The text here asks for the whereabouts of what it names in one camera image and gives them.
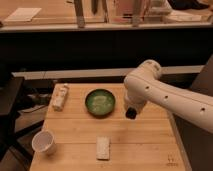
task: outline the white sponge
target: white sponge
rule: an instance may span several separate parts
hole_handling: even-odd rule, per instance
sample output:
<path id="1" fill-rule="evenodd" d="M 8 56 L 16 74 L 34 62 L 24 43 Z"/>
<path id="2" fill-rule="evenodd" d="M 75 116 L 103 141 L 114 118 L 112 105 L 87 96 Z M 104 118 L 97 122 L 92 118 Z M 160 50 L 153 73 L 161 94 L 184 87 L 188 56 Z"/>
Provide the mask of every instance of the white sponge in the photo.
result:
<path id="1" fill-rule="evenodd" d="M 110 159 L 110 139 L 108 137 L 97 137 L 97 153 L 98 160 Z"/>
<path id="2" fill-rule="evenodd" d="M 69 87 L 67 84 L 64 84 L 63 87 L 59 89 L 59 92 L 55 99 L 53 100 L 53 109 L 55 111 L 62 111 L 64 107 L 64 103 L 66 101 L 67 95 L 68 95 Z"/>

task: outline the wrapped item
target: wrapped item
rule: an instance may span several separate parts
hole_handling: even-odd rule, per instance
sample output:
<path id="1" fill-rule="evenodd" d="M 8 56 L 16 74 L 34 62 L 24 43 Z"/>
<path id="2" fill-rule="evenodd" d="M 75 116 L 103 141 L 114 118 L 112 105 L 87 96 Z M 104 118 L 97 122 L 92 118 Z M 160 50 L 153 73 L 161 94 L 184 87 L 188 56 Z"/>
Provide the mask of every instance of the wrapped item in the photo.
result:
<path id="1" fill-rule="evenodd" d="M 148 12 L 145 15 L 145 21 L 163 21 L 164 16 L 170 14 L 172 8 L 167 0 L 151 0 Z"/>

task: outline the chair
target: chair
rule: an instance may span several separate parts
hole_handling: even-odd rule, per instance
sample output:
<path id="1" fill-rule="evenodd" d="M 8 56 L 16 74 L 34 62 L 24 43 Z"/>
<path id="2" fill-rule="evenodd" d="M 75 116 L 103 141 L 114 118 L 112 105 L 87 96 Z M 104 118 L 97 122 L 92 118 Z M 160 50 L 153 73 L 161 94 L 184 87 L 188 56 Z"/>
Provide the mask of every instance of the chair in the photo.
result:
<path id="1" fill-rule="evenodd" d="M 31 161 L 32 155 L 18 139 L 43 125 L 43 121 L 40 121 L 15 132 L 15 122 L 20 116 L 18 111 L 35 105 L 25 93 L 23 83 L 23 77 L 13 77 L 4 66 L 0 65 L 0 161 L 11 146 Z"/>
<path id="2" fill-rule="evenodd" d="M 190 86 L 190 90 L 213 96 L 213 55 Z M 194 171 L 212 171 L 213 134 L 175 115 L 189 162 Z"/>

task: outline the wood grain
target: wood grain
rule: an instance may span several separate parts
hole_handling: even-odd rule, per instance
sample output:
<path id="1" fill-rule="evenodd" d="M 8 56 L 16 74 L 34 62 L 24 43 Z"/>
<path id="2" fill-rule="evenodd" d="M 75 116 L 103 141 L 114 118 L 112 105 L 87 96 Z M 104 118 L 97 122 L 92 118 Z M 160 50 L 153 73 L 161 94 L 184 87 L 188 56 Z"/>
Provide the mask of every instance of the wood grain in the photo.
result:
<path id="1" fill-rule="evenodd" d="M 62 84 L 57 84 L 52 100 Z M 116 109 L 104 119 L 93 118 L 84 106 L 86 95 L 96 89 L 110 90 Z M 53 133 L 57 152 L 35 153 L 31 171 L 184 171 L 185 166 L 166 110 L 148 103 L 136 120 L 125 118 L 123 84 L 69 84 L 62 112 L 50 102 L 43 130 Z M 98 136 L 110 138 L 110 160 L 96 159 Z"/>

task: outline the floor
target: floor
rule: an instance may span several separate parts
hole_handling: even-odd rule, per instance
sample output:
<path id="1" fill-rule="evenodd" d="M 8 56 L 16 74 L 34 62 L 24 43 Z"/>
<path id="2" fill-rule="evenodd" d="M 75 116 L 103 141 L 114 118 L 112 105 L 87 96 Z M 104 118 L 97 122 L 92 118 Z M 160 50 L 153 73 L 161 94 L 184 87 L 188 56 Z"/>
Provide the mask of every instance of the floor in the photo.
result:
<path id="1" fill-rule="evenodd" d="M 17 119 L 16 130 L 22 129 L 25 126 L 31 125 L 37 121 L 43 120 L 47 107 L 36 106 L 33 109 L 28 109 L 22 112 L 21 117 Z M 31 148 L 31 140 L 39 129 L 29 133 L 25 137 L 20 138 L 20 143 L 30 152 L 33 153 Z M 0 171 L 27 171 L 30 168 L 30 162 L 20 155 L 14 148 L 7 151 L 5 157 L 0 162 Z"/>

